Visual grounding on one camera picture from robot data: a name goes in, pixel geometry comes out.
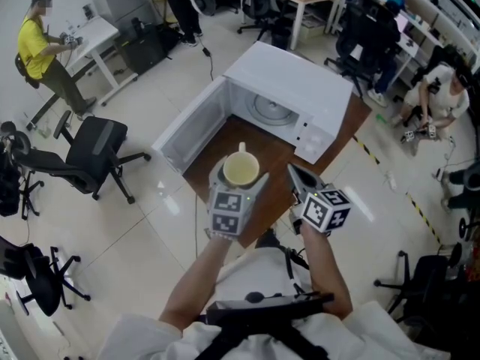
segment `computer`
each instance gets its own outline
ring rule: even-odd
[[[408,19],[404,15],[399,14],[395,17],[395,21],[397,22],[398,31],[402,33],[408,24]]]

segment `forearm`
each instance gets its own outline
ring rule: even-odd
[[[69,51],[73,49],[72,44],[65,44],[65,45],[49,45],[47,48],[45,48],[40,54],[42,56],[54,56],[59,53]]]
[[[320,293],[333,293],[334,301],[325,304],[325,312],[344,319],[353,310],[352,300],[329,240],[311,228],[302,228],[301,234],[310,266],[312,289]]]
[[[428,119],[428,83],[423,80],[418,87],[418,96],[420,98],[421,113],[424,119]]]
[[[50,36],[47,38],[49,43],[63,44],[63,40],[60,37]]]
[[[221,237],[210,240],[173,289],[160,321],[181,330],[195,321],[214,292],[218,272],[231,244]]]

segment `yellow and black tape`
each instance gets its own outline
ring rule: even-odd
[[[423,221],[425,222],[425,224],[427,224],[427,227],[428,229],[432,232],[433,234],[433,237],[435,238],[435,240],[438,242],[438,244],[442,244],[440,242],[440,237],[437,235],[437,233],[435,232],[435,229],[432,227],[432,225],[430,224],[430,221],[428,221],[428,219],[425,217],[425,215],[423,214],[422,210],[420,209],[419,205],[415,202],[415,200],[412,198],[412,196],[410,195],[410,193],[406,193],[406,195],[408,196],[408,198],[410,199],[410,202],[412,203],[412,205],[415,207],[415,209],[417,210],[417,212],[420,214],[421,218],[423,219]]]
[[[380,164],[380,161],[377,159],[377,157],[372,152],[370,152],[370,149],[368,149],[363,142],[357,139],[355,135],[353,135],[352,138],[358,143],[359,146],[363,148],[365,152],[368,153],[368,156],[370,156],[373,159],[373,161],[375,161],[376,165]]]

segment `black box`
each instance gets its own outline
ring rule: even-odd
[[[141,36],[129,31],[115,39],[115,47],[125,64],[141,75],[167,57],[156,28],[147,25]]]

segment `office chair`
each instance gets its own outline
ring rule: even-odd
[[[86,118],[73,138],[66,127],[70,114],[71,111],[63,114],[53,133],[56,139],[61,134],[70,144],[65,162],[55,153],[33,148],[27,154],[18,154],[16,161],[31,170],[61,177],[82,194],[92,194],[94,200],[100,198],[98,191],[111,174],[128,203],[135,203],[135,198],[122,182],[122,165],[140,158],[150,161],[152,157],[140,152],[118,158],[116,153],[127,138],[128,128],[105,118]]]
[[[400,294],[388,310],[389,314],[393,313],[403,300],[407,300],[403,316],[396,320],[397,323],[416,315],[416,311],[420,308],[432,308],[440,300],[449,264],[449,260],[444,256],[423,256],[415,267],[413,277],[410,278],[408,254],[401,250],[398,256],[405,260],[403,284],[384,284],[378,279],[373,282],[375,287],[400,290]]]
[[[373,75],[380,67],[381,58],[396,47],[395,34],[387,25],[372,19],[360,7],[348,4],[343,15],[343,30],[335,44],[339,57],[326,58],[323,64],[336,65],[342,77],[350,77],[363,99],[359,80],[372,84]],[[362,47],[359,60],[350,54],[359,45]]]
[[[256,38],[259,41],[267,31],[271,31],[275,27],[272,20],[278,17],[278,12],[280,12],[275,0],[250,0],[249,4],[247,4],[247,0],[243,0],[242,7],[245,14],[255,20],[255,24],[244,25],[237,30],[237,33],[241,34],[244,29],[260,29]]]
[[[25,184],[23,185],[23,189],[20,190],[20,184],[17,185],[20,177],[22,174],[19,172],[19,167],[17,165],[17,162],[15,160],[15,156],[17,155],[24,155],[25,153],[28,153],[30,150],[30,140],[29,138],[23,133],[17,131],[17,127],[12,121],[6,121],[1,124],[0,126],[0,137],[1,141],[4,142],[8,140],[10,143],[10,153],[5,155],[5,159],[3,160],[3,167],[1,169],[2,174],[0,177],[0,181],[4,180],[5,184],[9,184],[8,186],[13,189],[18,188],[18,194],[22,195],[22,219],[27,220],[29,211],[31,211],[35,216],[40,216],[40,213],[37,212],[32,204],[32,201],[30,200],[30,194],[33,192],[33,190],[38,187],[39,185],[41,187],[44,186],[43,181],[36,181],[34,184],[30,185],[30,179],[32,177],[32,174],[35,172],[32,172],[31,170],[28,171],[27,176],[25,177]],[[2,208],[3,206],[7,203],[5,199],[2,199]],[[15,205],[11,209],[11,215],[14,213],[17,213],[18,211],[18,206]]]
[[[25,278],[31,294],[21,297],[17,292],[16,297],[27,315],[29,315],[29,310],[26,304],[32,300],[37,302],[42,312],[47,316],[52,316],[55,313],[60,305],[60,300],[67,309],[73,309],[73,306],[65,301],[63,287],[67,287],[87,302],[90,301],[89,295],[82,294],[65,280],[68,268],[74,261],[79,262],[80,257],[72,256],[63,267],[59,268],[59,259],[56,257],[59,249],[50,247],[50,251],[51,262],[50,258],[44,256],[40,248],[33,244],[17,247],[0,237],[0,275],[16,280]]]

